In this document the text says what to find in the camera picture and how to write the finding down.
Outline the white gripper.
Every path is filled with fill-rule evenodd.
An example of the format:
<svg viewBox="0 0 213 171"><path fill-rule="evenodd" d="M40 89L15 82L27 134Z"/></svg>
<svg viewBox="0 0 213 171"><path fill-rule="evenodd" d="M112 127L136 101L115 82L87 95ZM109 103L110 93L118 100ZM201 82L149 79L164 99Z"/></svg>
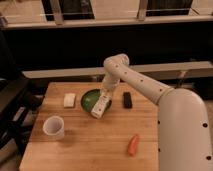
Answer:
<svg viewBox="0 0 213 171"><path fill-rule="evenodd" d="M118 85L118 80L106 75L102 81L101 95L111 99Z"/></svg>

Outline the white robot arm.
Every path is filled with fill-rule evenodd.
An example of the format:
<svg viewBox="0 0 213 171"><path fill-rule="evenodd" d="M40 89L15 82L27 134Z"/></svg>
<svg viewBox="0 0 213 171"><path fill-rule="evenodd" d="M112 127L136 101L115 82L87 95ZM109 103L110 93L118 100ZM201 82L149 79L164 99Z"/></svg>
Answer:
<svg viewBox="0 0 213 171"><path fill-rule="evenodd" d="M159 171L213 171L209 119L199 95L129 68L125 54L104 60L104 87L125 81L158 106Z"/></svg>

